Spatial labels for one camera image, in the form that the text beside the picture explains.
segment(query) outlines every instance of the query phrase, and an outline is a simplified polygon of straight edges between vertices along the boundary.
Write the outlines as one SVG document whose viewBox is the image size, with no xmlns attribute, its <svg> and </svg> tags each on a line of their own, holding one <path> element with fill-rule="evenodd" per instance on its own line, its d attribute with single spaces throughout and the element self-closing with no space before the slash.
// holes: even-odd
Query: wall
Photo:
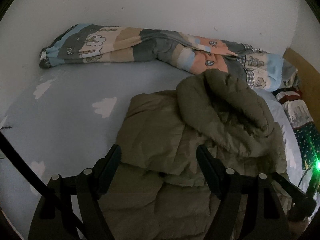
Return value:
<svg viewBox="0 0 320 240">
<path fill-rule="evenodd" d="M 15 0 L 0 22 L 0 119 L 39 77 L 39 51 L 76 23 L 178 30 L 283 54 L 299 0 Z"/>
<path fill-rule="evenodd" d="M 297 27 L 290 48 L 320 73 L 320 23 L 305 0 L 300 0 Z"/>
</svg>

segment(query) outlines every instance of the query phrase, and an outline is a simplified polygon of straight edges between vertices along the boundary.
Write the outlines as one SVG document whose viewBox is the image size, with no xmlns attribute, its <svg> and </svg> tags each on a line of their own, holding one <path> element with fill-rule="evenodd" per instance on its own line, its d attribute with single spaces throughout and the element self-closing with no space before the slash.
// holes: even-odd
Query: brown wooden panel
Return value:
<svg viewBox="0 0 320 240">
<path fill-rule="evenodd" d="M 298 69 L 302 99 L 320 131 L 320 73 L 293 49 L 288 48 L 283 57 Z"/>
</svg>

